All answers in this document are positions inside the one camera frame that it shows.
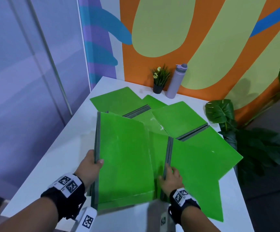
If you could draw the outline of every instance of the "black wristband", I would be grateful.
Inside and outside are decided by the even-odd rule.
[[[74,220],[86,200],[84,193],[83,181],[75,174],[66,174],[50,185],[41,197],[47,197],[54,202],[58,211],[58,221],[62,218]]]
[[[194,206],[201,210],[197,201],[184,188],[172,191],[169,199],[171,205],[168,208],[168,213],[176,224],[181,224],[182,212],[188,206]]]

